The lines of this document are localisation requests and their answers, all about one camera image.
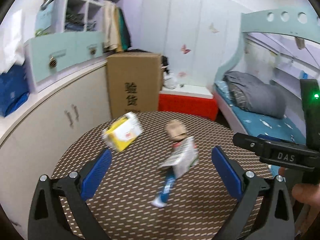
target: mattress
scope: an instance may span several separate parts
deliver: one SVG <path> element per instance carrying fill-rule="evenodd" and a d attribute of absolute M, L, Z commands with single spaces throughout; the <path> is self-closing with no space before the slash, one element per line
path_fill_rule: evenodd
<path fill-rule="evenodd" d="M 231 107 L 249 135 L 258 136 L 263 134 L 299 144 L 306 144 L 306 138 L 286 115 L 284 115 L 283 119 L 277 119 L 271 116 L 241 110 L 228 99 L 217 86 L 215 86 L 215 88 L 219 95 L 221 95 Z"/>

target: circular hole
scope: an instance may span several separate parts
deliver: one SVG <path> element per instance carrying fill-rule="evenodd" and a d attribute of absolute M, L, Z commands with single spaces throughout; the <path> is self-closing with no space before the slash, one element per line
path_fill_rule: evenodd
<path fill-rule="evenodd" d="M 307 23 L 308 22 L 307 15 L 305 13 L 299 13 L 298 20 L 299 20 L 299 22 L 301 22 L 303 24 Z"/>
<path fill-rule="evenodd" d="M 287 22 L 289 20 L 290 16 L 288 14 L 288 12 L 282 12 L 281 14 L 281 19 L 284 21 L 284 22 Z"/>
<path fill-rule="evenodd" d="M 275 18 L 275 15 L 273 13 L 268 13 L 268 16 L 267 16 L 268 22 L 272 22 L 274 18 Z"/>

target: woven tablecloth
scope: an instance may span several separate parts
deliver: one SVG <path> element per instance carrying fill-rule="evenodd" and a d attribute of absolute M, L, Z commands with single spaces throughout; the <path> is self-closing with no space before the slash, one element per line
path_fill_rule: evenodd
<path fill-rule="evenodd" d="M 233 132 L 210 120 L 172 112 L 138 114 L 144 133 L 125 151 L 112 152 L 112 163 L 96 194 L 87 204 L 111 239 L 174 240 L 212 239 L 236 205 L 228 195 L 211 161 L 211 150 L 220 145 L 230 159 L 245 170 L 270 178 L 266 164 L 253 153 L 233 145 Z M 194 136 L 199 163 L 174 184 L 168 205 L 156 208 L 150 202 L 164 185 L 164 173 L 158 166 L 171 154 L 172 142 L 164 131 L 165 124 L 180 120 Z M 62 178 L 79 171 L 87 161 L 105 147 L 101 131 L 112 121 L 85 133 L 65 152 L 52 178 Z M 61 198 L 65 215 L 75 235 L 82 236 L 67 200 Z M 248 232 L 261 200 L 258 199 L 244 228 Z"/>

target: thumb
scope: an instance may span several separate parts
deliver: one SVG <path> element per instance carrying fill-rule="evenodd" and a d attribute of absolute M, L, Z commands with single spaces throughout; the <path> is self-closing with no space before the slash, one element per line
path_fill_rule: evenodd
<path fill-rule="evenodd" d="M 292 189 L 292 196 L 300 203 L 320 207 L 320 186 L 313 184 L 296 184 Z"/>

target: drawer knob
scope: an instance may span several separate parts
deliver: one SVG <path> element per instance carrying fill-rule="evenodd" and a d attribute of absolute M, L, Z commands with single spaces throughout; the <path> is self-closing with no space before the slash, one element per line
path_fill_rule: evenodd
<path fill-rule="evenodd" d="M 91 50 L 90 50 L 90 54 L 91 54 L 91 55 L 95 55 L 96 53 L 97 53 L 97 50 L 96 50 L 96 49 L 91 49 Z"/>
<path fill-rule="evenodd" d="M 57 66 L 57 60 L 54 57 L 52 57 L 49 62 L 49 67 L 55 68 L 56 66 Z"/>

